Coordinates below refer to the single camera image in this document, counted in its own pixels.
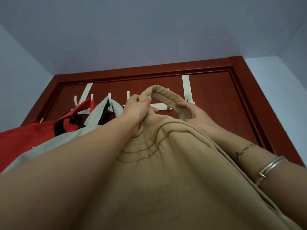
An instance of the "silver bangle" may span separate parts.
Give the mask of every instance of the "silver bangle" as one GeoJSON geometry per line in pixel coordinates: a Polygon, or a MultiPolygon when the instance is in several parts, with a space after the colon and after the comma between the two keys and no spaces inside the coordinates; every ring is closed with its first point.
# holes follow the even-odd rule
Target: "silver bangle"
{"type": "Polygon", "coordinates": [[[261,178],[256,182],[256,185],[259,186],[260,182],[267,178],[266,175],[270,172],[275,166],[277,166],[282,161],[288,161],[284,156],[276,158],[274,161],[270,162],[263,170],[259,172],[261,178]]]}

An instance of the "gray garment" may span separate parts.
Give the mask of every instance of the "gray garment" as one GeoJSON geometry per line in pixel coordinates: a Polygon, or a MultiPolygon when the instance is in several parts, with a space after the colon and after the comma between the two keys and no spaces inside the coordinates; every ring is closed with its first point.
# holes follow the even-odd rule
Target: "gray garment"
{"type": "MultiPolygon", "coordinates": [[[[104,100],[100,104],[97,105],[97,107],[89,114],[86,121],[84,122],[84,125],[86,127],[80,128],[76,131],[67,132],[61,135],[58,135],[57,137],[48,140],[47,142],[34,147],[33,149],[21,154],[18,158],[16,158],[7,168],[1,173],[4,174],[14,168],[17,168],[18,166],[52,150],[56,147],[59,147],[60,145],[63,145],[67,142],[70,142],[73,139],[78,138],[79,136],[85,135],[93,130],[95,130],[98,127],[101,127],[101,125],[98,125],[98,122],[101,118],[103,109],[105,108],[105,105],[107,104],[108,97],[105,97],[104,100]]],[[[117,103],[114,100],[109,100],[110,105],[113,108],[115,117],[119,117],[122,115],[124,108],[117,103]]]]}

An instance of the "door frame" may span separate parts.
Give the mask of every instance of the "door frame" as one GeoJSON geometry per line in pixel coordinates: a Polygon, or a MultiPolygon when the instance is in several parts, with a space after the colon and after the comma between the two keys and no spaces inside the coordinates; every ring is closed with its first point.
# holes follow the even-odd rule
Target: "door frame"
{"type": "Polygon", "coordinates": [[[55,75],[21,124],[43,118],[64,85],[125,81],[184,74],[229,72],[259,145],[304,166],[287,133],[242,56],[220,59],[55,75]]]}

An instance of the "tan garment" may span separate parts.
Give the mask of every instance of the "tan garment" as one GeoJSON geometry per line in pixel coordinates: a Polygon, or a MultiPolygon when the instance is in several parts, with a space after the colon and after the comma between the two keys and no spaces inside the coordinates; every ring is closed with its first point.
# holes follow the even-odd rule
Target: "tan garment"
{"type": "Polygon", "coordinates": [[[177,94],[154,85],[147,96],[180,120],[151,109],[86,204],[76,229],[300,229],[212,140],[184,122],[177,94]]]}

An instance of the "person's left hand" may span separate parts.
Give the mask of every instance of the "person's left hand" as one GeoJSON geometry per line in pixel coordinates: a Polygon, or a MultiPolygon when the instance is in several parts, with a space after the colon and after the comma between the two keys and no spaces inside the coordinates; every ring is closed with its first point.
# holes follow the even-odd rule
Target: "person's left hand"
{"type": "Polygon", "coordinates": [[[137,94],[132,95],[126,102],[124,112],[122,115],[126,116],[129,120],[133,121],[134,124],[139,124],[148,112],[150,106],[151,97],[148,96],[143,101],[139,101],[139,96],[137,94]]]}

